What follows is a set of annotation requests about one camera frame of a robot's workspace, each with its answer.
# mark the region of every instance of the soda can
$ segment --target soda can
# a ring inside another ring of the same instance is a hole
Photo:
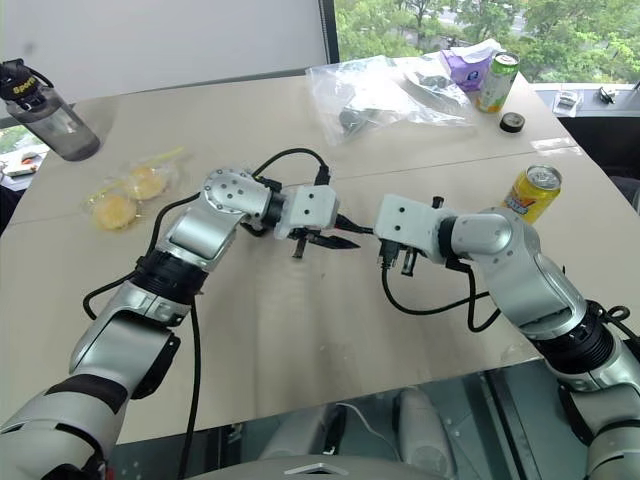
[[[476,106],[483,112],[499,112],[507,101],[520,59],[515,53],[500,52],[493,57],[484,77]]]
[[[535,222],[560,193],[562,175],[549,165],[531,165],[521,172],[502,202],[528,222]]]

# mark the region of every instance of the silver robot arm segment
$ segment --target silver robot arm segment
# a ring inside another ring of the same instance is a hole
[[[457,215],[386,195],[374,232],[392,256],[415,249],[434,263],[473,260],[495,304],[558,378],[574,432],[593,442],[591,478],[640,478],[640,362],[604,324],[604,309],[542,255],[533,227],[504,208]]]
[[[0,476],[97,476],[115,446],[128,401],[150,395],[162,382],[180,345],[171,329],[189,313],[237,226],[275,229],[285,238],[295,228],[332,227],[337,210],[327,185],[281,194],[243,171],[212,172],[200,196],[138,260],[79,340],[70,377],[0,427]]]

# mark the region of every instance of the table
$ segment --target table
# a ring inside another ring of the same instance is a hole
[[[88,325],[82,296],[129,271],[146,247],[150,218],[125,232],[98,231],[79,207],[87,189],[127,160],[176,145],[194,154],[180,186],[185,195],[218,166],[251,167],[284,148],[314,148],[335,171],[341,211],[361,224],[374,221],[385,193],[427,202],[442,194],[460,211],[481,210],[503,198],[519,171],[543,160],[565,177],[563,193],[536,224],[545,253],[566,265],[588,298],[640,309],[640,258],[629,255],[640,242],[640,222],[579,147],[544,157],[534,148],[532,141],[568,134],[524,79],[517,79],[506,107],[528,119],[521,135],[503,134],[498,118],[486,115],[478,117],[484,121],[474,134],[457,142],[435,127],[395,125],[335,150],[324,143],[304,82],[195,87],[79,106],[90,124],[111,115],[102,132],[94,126],[99,135],[110,130],[103,149],[78,164],[50,155],[0,243],[0,418],[64,378]],[[136,128],[139,122],[145,128]],[[299,183],[313,178],[313,169],[306,159],[291,159],[270,174]],[[61,179],[64,194],[56,183]],[[460,309],[428,318],[396,311],[380,286],[378,241],[350,238],[362,248],[309,247],[299,262],[291,258],[293,242],[237,236],[198,298],[203,382],[197,428],[538,357],[504,318],[472,334]],[[464,276],[426,262],[414,279],[396,271],[391,283],[398,300],[414,307],[467,295]],[[479,302],[478,321],[491,311],[490,301]],[[629,321],[632,328],[638,318]],[[193,362],[188,323],[176,331],[183,344],[161,387],[130,403],[120,442],[184,431]]]

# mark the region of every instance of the green foliage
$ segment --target green foliage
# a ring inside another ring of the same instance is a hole
[[[342,61],[421,54],[403,36],[411,15],[396,0],[336,0],[335,10]]]
[[[532,82],[636,82],[640,6],[636,0],[529,0],[528,36],[505,43]]]
[[[0,130],[0,154],[10,153],[22,146],[36,143],[42,142],[22,125]]]
[[[638,0],[336,0],[343,60],[419,55],[455,38],[493,37],[521,58],[532,82],[625,82],[640,79]],[[458,26],[438,20],[459,8]],[[512,31],[524,14],[526,31]]]
[[[467,25],[464,33],[472,43],[491,37],[501,38],[509,33],[513,19],[521,8],[521,0],[462,0],[456,23]]]

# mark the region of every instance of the plastic bag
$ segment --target plastic bag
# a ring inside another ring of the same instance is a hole
[[[330,145],[400,120],[438,126],[471,124],[464,115],[465,108],[470,108],[468,99],[460,97],[464,93],[431,59],[365,58],[311,67],[307,79]]]
[[[553,113],[562,117],[575,117],[582,106],[584,94],[582,90],[561,90],[553,99]]]
[[[145,216],[179,180],[182,147],[127,163],[115,176],[106,178],[84,202],[84,210],[102,230],[123,230]]]

